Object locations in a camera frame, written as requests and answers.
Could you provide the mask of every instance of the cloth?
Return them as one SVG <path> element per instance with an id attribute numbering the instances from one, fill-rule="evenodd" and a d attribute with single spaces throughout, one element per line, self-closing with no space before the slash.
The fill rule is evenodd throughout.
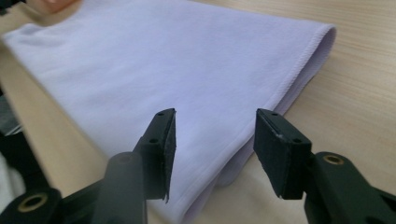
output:
<path id="1" fill-rule="evenodd" d="M 331 50 L 330 24 L 184 0 L 85 0 L 51 27 L 3 36 L 109 157 L 134 148 L 154 114 L 177 111 L 171 223 L 199 213 L 252 153 L 257 108 L 284 113 Z"/>
<path id="2" fill-rule="evenodd" d="M 0 213 L 24 191 L 25 187 L 20 173 L 10 168 L 0 153 Z"/>

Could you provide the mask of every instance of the wooden table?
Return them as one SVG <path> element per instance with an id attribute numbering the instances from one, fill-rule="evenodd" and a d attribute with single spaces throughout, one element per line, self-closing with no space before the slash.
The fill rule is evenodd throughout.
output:
<path id="1" fill-rule="evenodd" d="M 286 118 L 314 152 L 350 158 L 368 181 L 396 194 L 396 3 L 388 1 L 203 0 L 208 4 L 334 23 L 329 60 Z M 0 34 L 27 22 L 56 23 L 17 6 L 0 19 Z M 51 184 L 68 195 L 101 178 L 106 157 L 0 45 L 0 83 Z M 150 212 L 150 223 L 163 223 Z M 231 186 L 215 189 L 195 223 L 306 223 L 302 201 L 279 200 L 252 156 Z"/>

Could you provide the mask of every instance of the folded towel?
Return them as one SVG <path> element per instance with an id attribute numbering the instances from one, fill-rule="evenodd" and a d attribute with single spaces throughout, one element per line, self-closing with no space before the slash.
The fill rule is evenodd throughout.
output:
<path id="1" fill-rule="evenodd" d="M 51 27 L 26 24 L 6 44 L 108 156 L 134 148 L 152 116 L 177 110 L 170 200 L 190 221 L 252 153 L 259 107 L 284 113 L 326 60 L 330 24 L 182 0 L 84 0 Z"/>

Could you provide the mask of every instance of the brass insert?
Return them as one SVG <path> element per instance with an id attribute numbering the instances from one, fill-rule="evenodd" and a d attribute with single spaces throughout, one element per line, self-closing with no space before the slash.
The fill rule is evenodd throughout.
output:
<path id="1" fill-rule="evenodd" d="M 334 156 L 334 155 L 326 155 L 323 157 L 323 160 L 325 160 L 326 162 L 333 164 L 333 165 L 342 165 L 344 164 L 344 160 Z"/>
<path id="2" fill-rule="evenodd" d="M 25 198 L 18 206 L 18 211 L 27 213 L 36 210 L 47 202 L 48 195 L 46 193 L 37 193 Z"/>

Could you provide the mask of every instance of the black bracket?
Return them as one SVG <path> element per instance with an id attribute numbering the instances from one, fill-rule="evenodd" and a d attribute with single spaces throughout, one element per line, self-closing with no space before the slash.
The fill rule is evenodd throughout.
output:
<path id="1" fill-rule="evenodd" d="M 168 199 L 176 152 L 176 111 L 157 113 L 131 152 L 112 157 L 105 177 L 62 199 L 57 189 L 16 198 L 0 223 L 147 223 L 147 199 Z"/>
<path id="2" fill-rule="evenodd" d="M 311 142 L 279 114 L 257 110 L 254 150 L 276 196 L 302 199 L 311 224 L 393 224 L 396 197 L 373 188 L 347 158 L 311 153 Z"/>

